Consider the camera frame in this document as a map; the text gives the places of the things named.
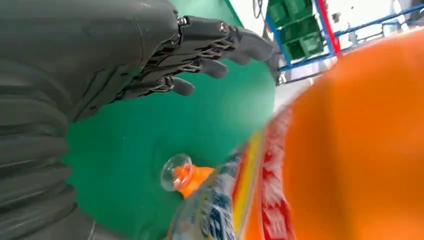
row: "red pole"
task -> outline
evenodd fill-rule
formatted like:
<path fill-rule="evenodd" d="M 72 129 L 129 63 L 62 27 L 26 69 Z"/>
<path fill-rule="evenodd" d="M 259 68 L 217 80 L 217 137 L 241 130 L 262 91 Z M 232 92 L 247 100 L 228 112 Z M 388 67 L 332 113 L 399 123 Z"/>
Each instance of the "red pole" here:
<path fill-rule="evenodd" d="M 335 55 L 339 58 L 339 57 L 342 56 L 342 53 L 340 51 L 340 42 L 339 42 L 338 39 L 336 39 L 336 37 L 334 36 L 334 32 L 331 29 L 329 16 L 327 14 L 326 4 L 325 4 L 324 0 L 316 0 L 316 3 L 317 3 L 316 7 L 319 8 L 320 14 L 322 15 L 322 19 L 323 19 L 322 24 L 324 25 L 324 27 L 328 31 L 328 38 L 330 40 L 330 44 L 334 49 Z"/>

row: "red label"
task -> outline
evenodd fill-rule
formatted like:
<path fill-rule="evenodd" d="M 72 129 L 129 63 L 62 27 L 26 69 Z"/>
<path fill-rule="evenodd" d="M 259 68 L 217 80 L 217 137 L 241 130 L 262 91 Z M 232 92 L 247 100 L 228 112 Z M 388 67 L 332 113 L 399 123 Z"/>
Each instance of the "red label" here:
<path fill-rule="evenodd" d="M 283 193 L 285 136 L 291 118 L 286 107 L 266 127 L 262 165 L 261 211 L 266 240 L 293 240 L 289 205 Z"/>

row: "green crate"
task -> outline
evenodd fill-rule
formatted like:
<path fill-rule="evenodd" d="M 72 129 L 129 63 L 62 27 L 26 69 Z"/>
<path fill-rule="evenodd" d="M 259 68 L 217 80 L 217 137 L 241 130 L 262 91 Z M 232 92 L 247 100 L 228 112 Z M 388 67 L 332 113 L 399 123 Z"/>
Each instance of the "green crate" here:
<path fill-rule="evenodd" d="M 283 0 L 292 20 L 301 20 L 312 15 L 312 0 Z"/>
<path fill-rule="evenodd" d="M 313 33 L 320 33 L 315 16 L 308 16 L 302 20 L 294 21 L 281 29 L 280 37 L 282 43 L 288 43 Z"/>
<path fill-rule="evenodd" d="M 274 25 L 284 27 L 312 15 L 312 0 L 270 0 L 267 9 Z"/>
<path fill-rule="evenodd" d="M 269 1 L 267 14 L 277 28 L 285 26 L 292 21 L 286 6 L 281 0 Z"/>
<path fill-rule="evenodd" d="M 280 37 L 291 60 L 308 58 L 324 51 L 324 39 L 314 16 L 285 26 Z"/>

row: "green table surface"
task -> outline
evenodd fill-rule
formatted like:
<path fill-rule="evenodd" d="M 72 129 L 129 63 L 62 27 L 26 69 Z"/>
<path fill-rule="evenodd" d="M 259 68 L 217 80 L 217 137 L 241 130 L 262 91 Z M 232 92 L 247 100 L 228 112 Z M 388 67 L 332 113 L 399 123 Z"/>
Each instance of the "green table surface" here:
<path fill-rule="evenodd" d="M 181 16 L 241 25 L 225 0 L 171 2 Z M 198 166 L 215 167 L 272 115 L 275 87 L 266 65 L 224 63 L 223 79 L 181 74 L 196 86 L 189 97 L 157 93 L 114 103 L 70 126 L 64 162 L 86 213 L 131 239 L 162 239 L 182 202 L 160 185 L 168 158 L 186 153 Z"/>

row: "robotic hand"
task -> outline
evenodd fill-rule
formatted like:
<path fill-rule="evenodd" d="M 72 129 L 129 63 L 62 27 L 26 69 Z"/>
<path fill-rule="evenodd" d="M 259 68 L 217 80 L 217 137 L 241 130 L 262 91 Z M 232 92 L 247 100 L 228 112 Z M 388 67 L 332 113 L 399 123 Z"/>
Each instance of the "robotic hand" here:
<path fill-rule="evenodd" d="M 266 60 L 270 43 L 166 0 L 0 1 L 0 239 L 118 240 L 75 203 L 68 124 L 111 102 L 221 78 L 217 60 Z"/>
<path fill-rule="evenodd" d="M 246 65 L 252 59 L 266 61 L 274 51 L 271 43 L 247 29 L 218 19 L 176 17 L 178 33 L 161 43 L 140 74 L 120 91 L 114 101 L 175 91 L 188 96 L 194 86 L 175 75 L 205 73 L 223 78 L 228 68 L 218 60 L 229 58 Z"/>

